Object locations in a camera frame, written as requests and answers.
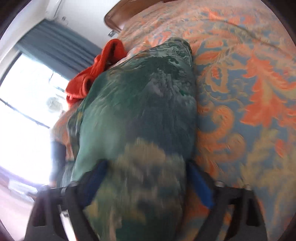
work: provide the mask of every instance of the orange cloth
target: orange cloth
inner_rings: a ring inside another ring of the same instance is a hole
[[[65,90],[69,107],[84,99],[99,74],[126,57],[126,54],[127,52],[119,39],[110,40],[105,45],[102,53],[95,57],[94,64],[69,81]]]

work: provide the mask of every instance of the blue curtain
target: blue curtain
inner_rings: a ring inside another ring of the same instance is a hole
[[[26,33],[17,47],[68,80],[91,66],[102,51],[83,36],[48,20]]]

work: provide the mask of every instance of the bright window light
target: bright window light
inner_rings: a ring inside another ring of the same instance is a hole
[[[63,92],[67,83],[45,65],[21,55],[0,86],[0,98],[52,127],[67,110]],[[0,113],[0,166],[29,181],[48,184],[52,168],[49,129],[2,102]]]

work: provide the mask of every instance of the bedspread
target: bedspread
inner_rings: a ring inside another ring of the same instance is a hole
[[[269,240],[277,240],[296,212],[294,43],[259,0],[158,3],[134,16],[118,38],[130,58],[171,37],[193,51],[196,162],[229,186],[250,184]],[[189,190],[178,240],[192,241],[207,214]],[[219,240],[230,220],[231,209]]]

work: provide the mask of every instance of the metal screw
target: metal screw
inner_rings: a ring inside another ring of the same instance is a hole
[[[66,192],[66,188],[62,188],[62,190],[61,190],[61,195],[62,195],[62,196],[65,196],[65,192]]]
[[[50,189],[50,186],[49,185],[42,185],[41,186],[41,191],[46,191],[48,189]]]
[[[225,183],[222,182],[222,181],[216,181],[216,182],[215,182],[215,186],[216,186],[216,187],[223,188],[223,187],[225,187]]]
[[[68,210],[62,210],[62,214],[64,215],[64,217],[69,217],[69,213]]]
[[[244,189],[248,190],[248,191],[252,191],[252,187],[251,185],[247,184],[247,185],[244,185]]]
[[[112,38],[115,34],[116,34],[116,32],[115,32],[114,30],[112,30],[112,31],[108,34],[108,36],[109,36],[110,38]]]

